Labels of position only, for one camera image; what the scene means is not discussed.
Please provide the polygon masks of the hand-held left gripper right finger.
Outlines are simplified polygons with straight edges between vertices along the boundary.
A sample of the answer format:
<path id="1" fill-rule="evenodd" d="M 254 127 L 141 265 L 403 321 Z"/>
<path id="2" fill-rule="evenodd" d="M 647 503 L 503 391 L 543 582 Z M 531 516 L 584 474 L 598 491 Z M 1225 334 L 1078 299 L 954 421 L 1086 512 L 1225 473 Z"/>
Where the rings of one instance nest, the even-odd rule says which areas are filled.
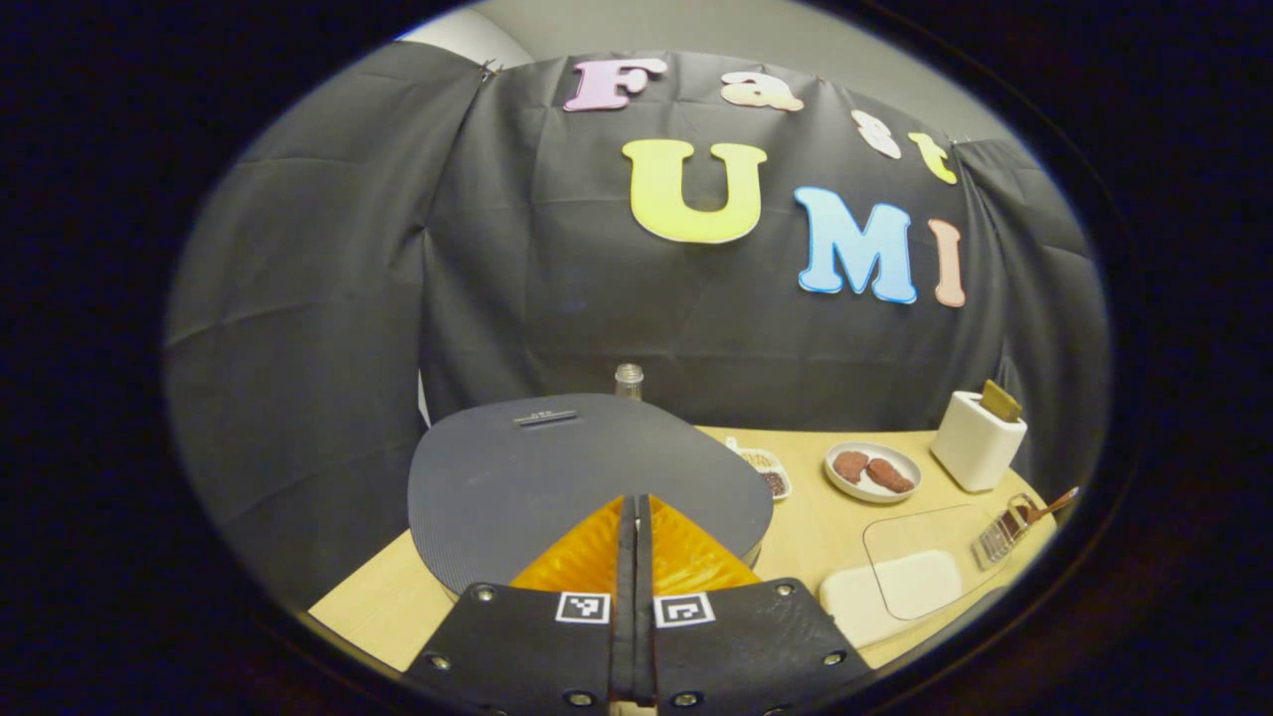
<path id="1" fill-rule="evenodd" d="M 665 499 L 636 499 L 639 705 L 810 715 L 869 671 L 799 580 L 764 581 Z"/>

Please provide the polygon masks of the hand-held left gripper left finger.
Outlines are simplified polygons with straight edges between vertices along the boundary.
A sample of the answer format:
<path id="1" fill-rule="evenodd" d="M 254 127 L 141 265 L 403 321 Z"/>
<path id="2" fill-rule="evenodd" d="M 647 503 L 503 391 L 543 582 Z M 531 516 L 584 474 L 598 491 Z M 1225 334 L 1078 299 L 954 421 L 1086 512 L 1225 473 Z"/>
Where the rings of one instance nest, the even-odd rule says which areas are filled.
<path id="1" fill-rule="evenodd" d="M 468 585 L 406 675 L 467 715 L 636 698 L 636 498 L 608 499 L 510 582 Z"/>

